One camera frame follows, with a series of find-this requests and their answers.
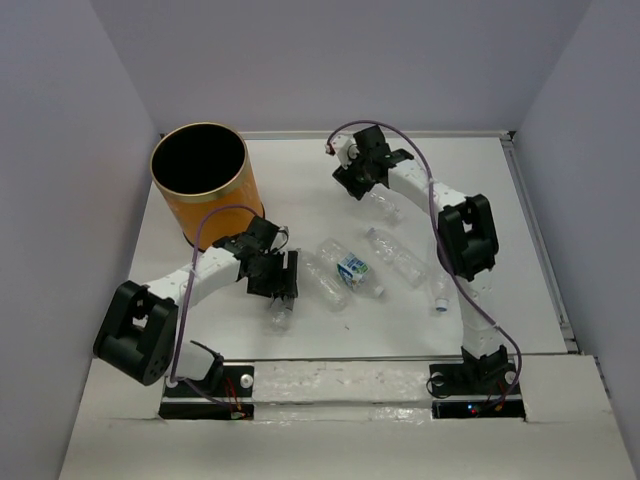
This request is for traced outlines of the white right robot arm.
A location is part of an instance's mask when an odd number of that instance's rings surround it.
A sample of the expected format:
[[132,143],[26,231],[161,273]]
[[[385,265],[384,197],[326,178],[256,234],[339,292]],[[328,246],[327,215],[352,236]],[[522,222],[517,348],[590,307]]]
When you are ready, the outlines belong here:
[[395,127],[357,120],[329,134],[325,152],[337,158],[333,178],[356,200],[374,186],[400,194],[431,222],[436,254],[457,290],[463,325],[460,368],[462,384],[482,392],[497,378],[489,361],[507,356],[512,340],[481,305],[484,292],[479,277],[491,271],[499,251],[489,200],[467,195],[438,181],[426,155]]

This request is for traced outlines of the clear bottle with printed label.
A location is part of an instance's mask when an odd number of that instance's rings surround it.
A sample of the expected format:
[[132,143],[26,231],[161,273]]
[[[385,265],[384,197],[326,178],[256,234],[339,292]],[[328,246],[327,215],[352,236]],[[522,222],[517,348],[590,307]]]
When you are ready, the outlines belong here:
[[337,240],[326,238],[317,246],[316,255],[353,293],[377,299],[385,292],[370,264]]

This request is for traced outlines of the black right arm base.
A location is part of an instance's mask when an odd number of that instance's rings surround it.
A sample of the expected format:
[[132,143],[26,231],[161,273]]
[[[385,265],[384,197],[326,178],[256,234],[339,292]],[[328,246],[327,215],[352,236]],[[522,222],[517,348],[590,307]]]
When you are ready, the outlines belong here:
[[425,387],[432,397],[434,419],[486,419],[526,417],[516,366],[504,346],[479,359],[462,350],[457,363],[429,366]]

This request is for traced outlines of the clear bottle with black label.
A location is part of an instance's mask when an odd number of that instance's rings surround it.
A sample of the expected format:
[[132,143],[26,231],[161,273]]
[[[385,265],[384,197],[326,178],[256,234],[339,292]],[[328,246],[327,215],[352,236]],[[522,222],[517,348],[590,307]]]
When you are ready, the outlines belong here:
[[276,297],[272,301],[269,307],[269,315],[271,329],[274,332],[284,333],[290,329],[294,305],[295,299],[288,296]]

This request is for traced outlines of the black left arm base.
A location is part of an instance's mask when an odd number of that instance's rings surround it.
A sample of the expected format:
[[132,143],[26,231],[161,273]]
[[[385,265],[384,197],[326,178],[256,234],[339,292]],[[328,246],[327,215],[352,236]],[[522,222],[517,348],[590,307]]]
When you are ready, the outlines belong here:
[[217,379],[165,385],[158,414],[165,420],[249,421],[254,418],[254,386],[253,364],[226,363]]

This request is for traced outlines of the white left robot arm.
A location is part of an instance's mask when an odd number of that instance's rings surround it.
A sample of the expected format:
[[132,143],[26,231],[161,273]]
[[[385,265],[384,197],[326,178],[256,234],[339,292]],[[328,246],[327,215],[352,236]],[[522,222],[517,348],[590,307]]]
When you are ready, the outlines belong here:
[[248,294],[269,299],[283,313],[298,297],[299,253],[275,246],[288,232],[253,218],[239,234],[215,240],[191,262],[146,284],[120,284],[93,344],[93,354],[138,383],[164,379],[201,395],[215,392],[224,376],[224,358],[185,338],[190,308],[214,292],[244,281]]

